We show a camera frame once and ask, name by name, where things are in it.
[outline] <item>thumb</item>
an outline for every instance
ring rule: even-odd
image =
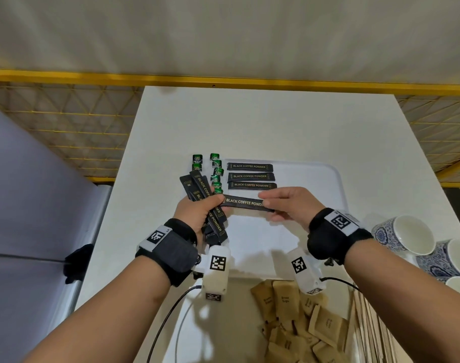
[[[221,194],[208,196],[207,198],[198,201],[198,205],[200,205],[206,212],[209,212],[214,207],[220,205],[223,200],[225,200],[225,196]]]
[[[290,200],[288,198],[268,198],[262,201],[262,205],[269,209],[280,210],[288,212],[290,207]]]

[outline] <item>person's left hand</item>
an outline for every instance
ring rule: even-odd
[[[203,242],[202,226],[208,216],[208,212],[220,205],[225,197],[221,194],[209,196],[200,201],[191,201],[188,197],[183,198],[176,207],[173,218],[188,224],[197,235],[198,245]]]

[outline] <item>cable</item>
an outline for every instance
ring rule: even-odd
[[[168,314],[166,315],[166,318],[164,319],[163,323],[161,324],[161,327],[160,327],[159,330],[158,330],[158,333],[156,334],[156,337],[154,338],[153,346],[151,347],[151,350],[149,351],[148,360],[146,361],[146,363],[149,363],[149,360],[151,359],[151,355],[153,354],[154,346],[156,345],[156,341],[158,340],[159,334],[161,334],[161,330],[162,330],[163,327],[165,326],[166,321],[168,320],[169,316],[170,316],[171,313],[174,311],[174,309],[176,308],[176,306],[178,305],[178,303],[185,297],[186,294],[188,294],[189,292],[191,292],[193,289],[201,289],[201,288],[202,288],[201,285],[197,285],[197,286],[191,287],[191,288],[188,289],[185,293],[183,293],[183,295],[182,295],[182,296],[176,301],[176,303],[171,307],[171,310],[169,310]]]
[[[361,291],[359,290],[359,288],[358,288],[356,285],[351,284],[351,283],[348,283],[346,280],[342,280],[342,279],[338,279],[338,278],[333,278],[333,277],[331,277],[331,276],[326,277],[326,278],[319,278],[319,280],[321,280],[322,282],[323,282],[323,281],[326,281],[326,280],[337,280],[337,281],[342,282],[342,283],[344,283],[344,284],[348,284],[350,287],[356,289],[358,292],[361,293]]]

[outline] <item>person's left arm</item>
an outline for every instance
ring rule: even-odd
[[[197,202],[184,198],[173,218],[189,225],[201,243],[207,214],[223,199],[223,195]],[[157,262],[136,257],[42,340],[24,362],[133,361],[170,286],[168,275]]]

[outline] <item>yellow wire mesh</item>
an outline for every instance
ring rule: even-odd
[[[0,83],[0,110],[84,176],[115,177],[142,90]]]
[[[84,176],[115,177],[142,90],[0,83],[0,110]],[[460,160],[460,97],[396,99],[435,172]],[[460,182],[460,172],[445,181]]]

